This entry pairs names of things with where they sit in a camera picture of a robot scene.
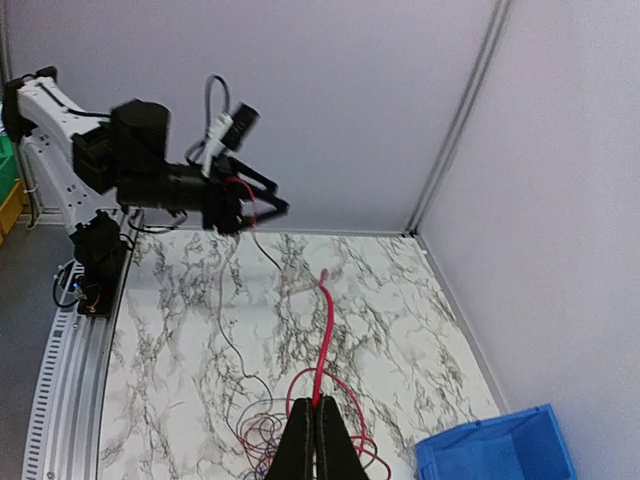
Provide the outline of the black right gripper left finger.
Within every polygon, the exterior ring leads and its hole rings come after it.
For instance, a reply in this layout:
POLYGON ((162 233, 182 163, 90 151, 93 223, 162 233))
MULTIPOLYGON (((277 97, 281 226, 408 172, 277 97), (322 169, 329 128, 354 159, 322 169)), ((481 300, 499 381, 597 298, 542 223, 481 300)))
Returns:
POLYGON ((311 480, 315 451, 314 410, 309 398, 297 399, 290 411, 266 480, 311 480))

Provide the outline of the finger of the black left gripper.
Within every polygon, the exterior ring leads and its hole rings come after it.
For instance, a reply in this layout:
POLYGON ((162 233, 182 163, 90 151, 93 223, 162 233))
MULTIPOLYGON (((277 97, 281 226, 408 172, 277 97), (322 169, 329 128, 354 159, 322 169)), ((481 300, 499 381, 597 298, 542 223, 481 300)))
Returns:
POLYGON ((274 181, 260 174, 258 171, 246 165, 241 160, 235 157, 228 157, 228 161, 236 175, 244 175, 249 179, 256 180, 259 184, 263 185, 267 191, 271 193, 277 192, 278 185, 274 181))
POLYGON ((247 230, 259 224, 285 216, 289 211, 289 203, 279 197, 249 197, 236 200, 234 227, 236 230, 247 230))

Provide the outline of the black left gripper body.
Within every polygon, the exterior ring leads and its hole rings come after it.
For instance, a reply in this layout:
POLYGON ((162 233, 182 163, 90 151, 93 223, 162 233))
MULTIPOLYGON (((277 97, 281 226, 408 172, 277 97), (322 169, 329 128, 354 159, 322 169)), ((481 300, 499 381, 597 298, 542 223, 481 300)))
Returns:
POLYGON ((250 195, 246 183, 236 175, 215 169, 206 181, 202 227, 217 233, 240 233, 250 227, 242 200, 250 195))

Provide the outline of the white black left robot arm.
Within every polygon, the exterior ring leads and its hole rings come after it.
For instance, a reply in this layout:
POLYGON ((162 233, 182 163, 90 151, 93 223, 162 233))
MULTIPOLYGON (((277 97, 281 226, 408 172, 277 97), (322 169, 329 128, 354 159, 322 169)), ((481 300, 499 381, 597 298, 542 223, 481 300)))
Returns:
POLYGON ((181 163, 167 160, 170 112, 161 104, 133 99, 108 113, 76 105, 57 84, 50 66, 6 82, 2 121, 20 151, 42 167, 58 196, 68 231, 95 221, 97 198, 109 192, 129 225, 145 228, 145 211, 173 217, 161 234, 197 213, 205 230, 234 235, 285 216, 289 204, 277 184, 236 158, 259 118, 245 103, 233 105, 219 75, 205 82, 205 127, 181 163))

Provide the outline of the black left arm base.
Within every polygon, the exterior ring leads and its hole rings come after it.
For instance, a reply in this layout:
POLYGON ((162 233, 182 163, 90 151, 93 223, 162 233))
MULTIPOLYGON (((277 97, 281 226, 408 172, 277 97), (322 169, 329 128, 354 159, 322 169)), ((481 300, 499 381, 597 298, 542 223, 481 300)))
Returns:
POLYGON ((79 223, 70 239, 74 258, 54 276, 53 302, 60 309, 76 308, 80 315, 109 318, 135 241, 104 210, 97 210, 88 223, 79 223))

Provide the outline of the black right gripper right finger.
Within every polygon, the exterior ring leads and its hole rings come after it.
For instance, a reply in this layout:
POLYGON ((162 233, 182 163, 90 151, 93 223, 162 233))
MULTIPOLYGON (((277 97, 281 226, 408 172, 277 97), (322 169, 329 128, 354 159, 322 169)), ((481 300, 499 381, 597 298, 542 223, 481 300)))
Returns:
POLYGON ((368 480, 333 397, 322 396, 315 410, 317 478, 368 480))

